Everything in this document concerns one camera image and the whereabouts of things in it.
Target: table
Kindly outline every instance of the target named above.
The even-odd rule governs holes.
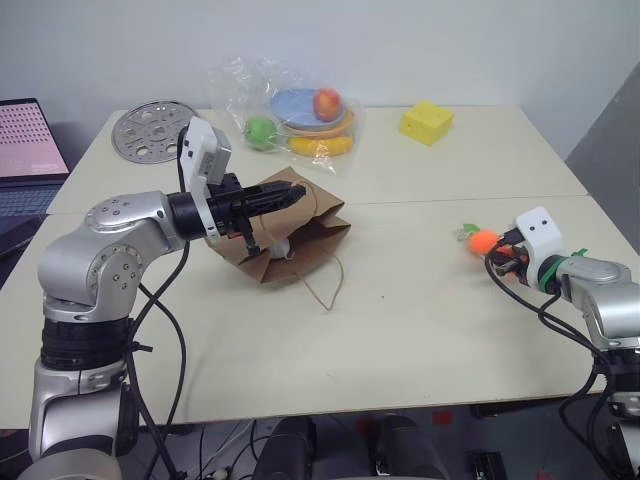
[[[545,206],[570,248],[629,265],[640,260],[588,196],[346,205],[352,230],[337,255],[344,289],[326,313],[300,282],[261,286],[194,242],[182,275],[163,297],[179,319],[188,369],[177,422],[566,395],[590,369],[589,354],[543,328],[495,287],[482,262],[455,238],[463,221],[502,230],[521,212]],[[45,246],[80,224],[50,216],[0,291],[0,381],[11,386],[4,428],[25,427],[32,366],[40,348],[41,291],[36,266]],[[159,286],[178,254],[145,274]],[[308,276],[322,296],[335,287],[327,262]],[[544,295],[513,285],[528,300]],[[138,298],[134,311],[142,299]],[[552,312],[586,333],[569,304]],[[157,310],[145,321],[138,353],[143,394],[161,422],[178,374],[179,350]]]
[[[349,204],[585,195],[582,184],[515,106],[451,107],[451,131],[427,147],[398,131],[406,108],[368,108],[353,164],[343,177],[296,167]],[[122,193],[178,190],[174,163],[141,165],[111,146],[115,112],[62,187],[48,213],[84,213]],[[201,110],[233,146],[229,171],[250,185],[290,165],[284,154],[244,145],[230,118]]]

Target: brown paper bag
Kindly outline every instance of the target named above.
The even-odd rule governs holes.
[[[260,283],[303,275],[333,254],[351,228],[349,223],[335,216],[344,202],[301,177],[293,168],[286,168],[263,183],[276,180],[300,183],[307,189],[307,194],[285,210],[263,215],[262,222],[258,217],[251,219],[253,234],[263,249],[259,255],[249,257],[244,242],[237,238],[225,237],[216,244],[207,240],[209,247],[225,260]],[[272,259],[267,248],[285,238],[289,239],[293,258]]]

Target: blue plate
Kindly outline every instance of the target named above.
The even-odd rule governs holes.
[[[329,130],[340,123],[346,109],[344,105],[340,105],[340,113],[334,120],[320,120],[313,111],[313,96],[316,91],[313,88],[280,90],[271,98],[271,110],[278,120],[290,127],[300,130]]]

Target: perforated metal plate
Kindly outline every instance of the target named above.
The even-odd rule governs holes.
[[[162,163],[175,160],[178,134],[196,112],[183,103],[156,101],[129,110],[118,119],[111,143],[125,160]]]

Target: white wall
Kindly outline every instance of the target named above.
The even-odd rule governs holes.
[[[565,158],[640,60],[639,10],[638,0],[2,0],[0,97],[38,97],[76,157],[112,110],[205,106],[207,68],[266,56],[368,105],[519,103]]]

